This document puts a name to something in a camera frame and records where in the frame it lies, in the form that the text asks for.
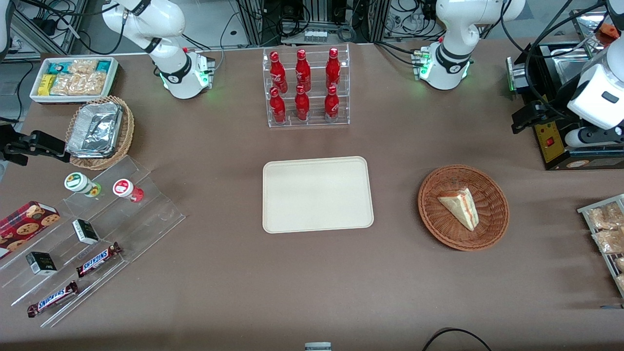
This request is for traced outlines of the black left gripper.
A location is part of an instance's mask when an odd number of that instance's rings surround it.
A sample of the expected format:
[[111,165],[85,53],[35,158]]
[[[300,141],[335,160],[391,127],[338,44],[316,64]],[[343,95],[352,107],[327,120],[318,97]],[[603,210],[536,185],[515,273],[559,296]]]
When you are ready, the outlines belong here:
[[517,110],[512,114],[512,133],[519,134],[528,127],[537,126],[543,123],[548,123],[552,117],[552,113],[548,106],[539,103],[531,102],[527,105],[528,110]]

